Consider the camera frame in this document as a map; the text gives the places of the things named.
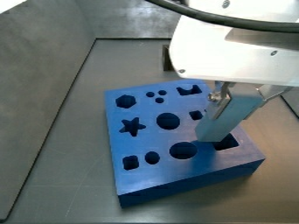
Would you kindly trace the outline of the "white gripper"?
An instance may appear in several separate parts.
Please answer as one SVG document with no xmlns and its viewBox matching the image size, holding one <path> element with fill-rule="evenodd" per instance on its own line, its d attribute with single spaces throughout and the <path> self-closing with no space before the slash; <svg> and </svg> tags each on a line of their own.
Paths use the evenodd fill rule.
<svg viewBox="0 0 299 224">
<path fill-rule="evenodd" d="M 299 0 L 188 0 L 188 6 L 235 18 L 299 24 Z M 299 87 L 299 33 L 243 30 L 183 16 L 170 54 L 180 77 L 215 81 L 207 107 L 212 120 L 230 104 L 235 82 L 268 84 L 256 88 L 260 102 L 247 118 L 293 87 Z"/>
</svg>

